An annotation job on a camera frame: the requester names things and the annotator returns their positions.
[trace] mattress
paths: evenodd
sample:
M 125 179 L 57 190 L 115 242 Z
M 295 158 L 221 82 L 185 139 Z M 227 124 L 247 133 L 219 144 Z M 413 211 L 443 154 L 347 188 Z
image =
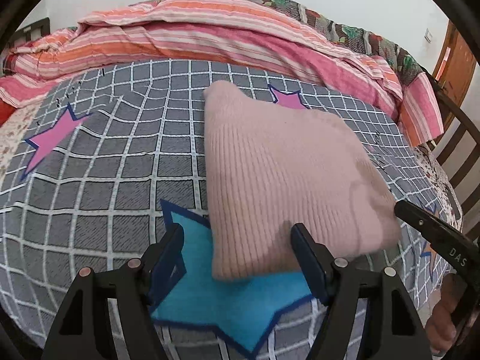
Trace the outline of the mattress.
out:
M 2 145 L 0 150 L 3 152 L 3 162 L 0 164 L 2 172 L 0 214 L 3 223 L 3 240 L 0 244 L 2 245 L 0 302 L 8 314 L 40 346 L 45 344 L 58 305 L 78 269 L 85 265 L 92 266 L 95 271 L 116 268 L 125 259 L 140 256 L 148 243 L 155 242 L 161 237 L 164 228 L 162 220 L 159 219 L 153 221 L 154 228 L 147 227 L 146 234 L 140 235 L 137 230 L 132 230 L 131 233 L 129 230 L 123 231 L 118 237 L 128 240 L 128 247 L 114 246 L 122 244 L 122 241 L 116 239 L 115 232 L 105 235 L 105 241 L 103 238 L 100 240 L 95 236 L 93 228 L 89 247 L 85 247 L 85 244 L 75 245 L 71 234 L 58 233 L 53 237 L 55 232 L 52 226 L 47 226 L 49 231 L 45 232 L 47 227 L 41 223 L 49 220 L 51 222 L 52 216 L 56 214 L 71 213 L 68 210 L 55 212 L 55 205 L 52 205 L 52 209 L 38 209 L 36 203 L 29 200 L 29 192 L 26 193 L 24 190 L 30 191 L 31 188 L 35 188 L 35 183 L 60 182 L 58 177 L 52 178 L 52 175 L 43 174 L 40 167 L 33 172 L 33 176 L 21 180 L 35 151 L 22 139 L 30 138 L 50 128 L 61 112 L 65 111 L 67 104 L 71 104 L 77 117 L 93 110 L 104 110 L 107 119 L 115 120 L 121 131 L 122 118 L 119 115 L 115 116 L 113 110 L 131 104 L 132 99 L 145 99 L 152 104 L 157 101 L 162 106 L 145 109 L 138 104 L 135 105 L 137 112 L 145 117 L 150 114 L 148 118 L 158 125 L 151 126 L 152 128 L 157 126 L 156 131 L 146 130 L 141 137 L 131 136 L 130 144 L 139 147 L 147 145 L 144 149 L 138 150 L 136 155 L 160 156 L 174 153 L 176 156 L 186 156 L 189 161 L 191 160 L 191 168 L 195 169 L 192 170 L 191 176 L 185 178 L 180 173 L 176 174 L 179 168 L 174 167 L 172 172 L 161 177 L 161 180 L 170 186 L 162 190 L 163 195 L 160 198 L 206 216 L 208 215 L 206 177 L 205 168 L 202 167 L 205 163 L 203 90 L 215 80 L 231 81 L 246 95 L 259 101 L 273 101 L 267 84 L 272 84 L 281 91 L 300 91 L 307 108 L 331 112 L 345 120 L 364 145 L 370 159 L 397 199 L 407 198 L 426 207 L 459 229 L 461 210 L 458 202 L 453 189 L 446 181 L 445 173 L 437 166 L 438 163 L 428 148 L 412 150 L 395 123 L 371 105 L 340 92 L 288 76 L 225 63 L 169 59 L 105 67 L 59 84 L 43 103 L 18 110 L 2 127 L 2 136 L 6 139 L 0 143 Z M 188 131 L 183 131 L 185 125 L 189 126 Z M 92 134 L 85 127 L 79 129 L 82 133 Z M 106 132 L 92 134 L 100 139 L 105 139 L 107 135 Z M 160 146 L 148 146 L 148 138 L 155 142 L 161 139 L 163 143 Z M 123 138 L 109 135 L 108 140 L 109 144 L 115 146 L 121 144 L 116 140 Z M 55 155 L 68 156 L 69 142 L 70 140 L 67 140 L 55 148 L 53 150 Z M 153 169 L 150 179 L 155 178 L 158 178 L 158 170 Z M 127 205 L 122 210 L 122 215 L 126 215 L 129 209 L 135 210 L 134 207 Z M 19 212 L 32 212 L 36 215 L 35 223 L 38 225 L 33 238 L 26 236 L 27 220 L 21 222 L 24 226 L 7 225 L 15 223 L 12 217 L 18 216 Z M 162 218 L 162 212 L 156 210 L 154 217 Z M 102 247 L 95 244 L 95 239 L 98 239 L 98 243 L 102 242 Z M 385 266 L 393 266 L 402 278 L 417 309 L 427 301 L 448 270 L 445 260 L 432 255 L 421 235 L 405 223 L 402 224 L 402 237 L 395 247 L 361 256 L 354 263 L 364 269 L 375 271 L 380 271 Z M 113 301 L 110 308 L 118 350 L 124 351 L 119 316 Z M 324 306 L 312 300 L 285 313 L 268 336 L 257 358 L 268 359 L 273 355 L 285 359 L 305 358 L 320 328 L 325 311 Z M 358 303 L 348 359 L 356 357 L 364 314 L 365 302 L 361 300 Z M 242 358 L 234 348 L 212 332 L 191 331 L 171 326 L 159 326 L 158 332 L 173 358 L 197 359 L 199 353 L 208 359 L 226 358 L 225 353 L 228 353 L 230 359 Z

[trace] pink star print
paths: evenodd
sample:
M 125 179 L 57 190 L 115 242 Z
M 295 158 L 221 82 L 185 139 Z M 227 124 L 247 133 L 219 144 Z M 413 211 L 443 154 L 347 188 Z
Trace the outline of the pink star print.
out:
M 83 123 L 83 120 L 90 116 L 85 115 L 81 118 L 75 116 L 75 112 L 71 105 L 68 104 L 65 112 L 58 118 L 57 122 L 52 128 L 34 135 L 32 138 L 25 139 L 30 146 L 33 146 L 37 151 L 27 165 L 22 179 L 24 179 L 31 171 L 33 171 L 40 162 L 51 153 L 52 149 L 56 147 L 69 133 L 71 133 L 78 125 Z
M 300 91 L 284 93 L 280 92 L 277 88 L 273 87 L 270 84 L 268 85 L 268 89 L 270 90 L 270 92 L 272 92 L 272 95 L 275 98 L 274 103 L 279 104 L 282 107 L 292 109 L 306 109 L 306 106 L 302 104 L 302 101 L 300 99 Z

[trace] star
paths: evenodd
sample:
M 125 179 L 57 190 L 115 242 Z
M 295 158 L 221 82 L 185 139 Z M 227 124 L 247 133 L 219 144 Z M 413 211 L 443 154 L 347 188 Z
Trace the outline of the star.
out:
M 184 274 L 175 279 L 176 285 L 151 313 L 153 321 L 162 326 L 213 331 L 243 356 L 255 358 L 280 316 L 312 298 L 303 274 L 215 280 L 210 223 L 170 202 L 160 203 L 165 225 L 180 223 L 183 227 Z
M 282 107 L 292 108 L 292 109 L 308 109 L 305 105 L 302 104 L 300 98 L 300 91 L 284 93 L 280 92 L 273 85 L 268 84 L 268 89 L 272 92 L 273 97 L 275 98 L 274 103 L 279 104 Z
M 433 216 L 439 217 L 439 212 L 437 209 L 437 205 L 435 204 L 433 210 L 429 209 L 428 207 L 423 207 L 424 210 L 430 212 Z M 431 248 L 431 245 L 428 241 L 425 241 L 423 244 L 423 250 L 420 257 L 428 257 L 430 256 L 430 281 L 434 282 L 434 269 L 435 269 L 435 260 L 437 258 L 437 252 Z
M 88 116 L 77 118 L 75 112 L 72 109 L 70 103 L 67 104 L 67 108 L 63 114 L 58 118 L 55 124 L 41 132 L 34 135 L 31 138 L 25 139 L 30 146 L 36 149 L 35 154 L 28 162 L 28 165 L 23 172 L 21 180 L 25 179 L 29 173 L 31 173 L 42 160 L 48 156 L 54 147 L 56 147 L 68 134 L 70 134 L 78 125 L 81 125 Z

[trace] folded pink cloth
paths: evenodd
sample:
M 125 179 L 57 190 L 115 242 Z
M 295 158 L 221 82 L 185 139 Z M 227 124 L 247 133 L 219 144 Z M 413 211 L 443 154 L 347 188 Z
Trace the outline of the folded pink cloth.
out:
M 215 278 L 299 269 L 290 246 L 297 222 L 335 257 L 399 239 L 395 199 L 342 119 L 253 100 L 225 81 L 205 101 Z

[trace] human hand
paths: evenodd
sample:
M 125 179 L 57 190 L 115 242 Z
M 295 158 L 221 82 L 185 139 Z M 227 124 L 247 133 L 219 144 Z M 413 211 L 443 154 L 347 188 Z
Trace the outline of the human hand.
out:
M 433 308 L 431 317 L 425 325 L 425 331 L 433 352 L 448 351 L 455 343 L 457 329 L 452 322 L 451 314 L 457 307 L 465 288 L 466 285 L 463 280 L 455 274 L 448 274 L 443 278 L 440 300 Z M 467 336 L 478 315 L 478 311 L 471 315 L 460 341 Z

